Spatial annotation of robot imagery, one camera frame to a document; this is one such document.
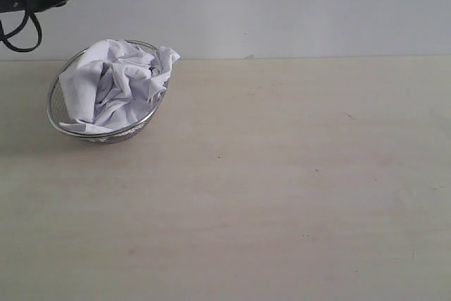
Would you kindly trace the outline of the white t-shirt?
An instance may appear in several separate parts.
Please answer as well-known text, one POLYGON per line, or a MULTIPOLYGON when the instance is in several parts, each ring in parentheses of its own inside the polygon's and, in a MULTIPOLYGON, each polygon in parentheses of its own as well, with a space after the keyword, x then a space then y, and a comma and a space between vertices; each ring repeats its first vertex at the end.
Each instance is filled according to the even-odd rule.
POLYGON ((130 127, 166 91, 179 58, 170 47, 150 52, 125 40, 97 42, 58 77, 71 120, 60 126, 84 135, 130 127))

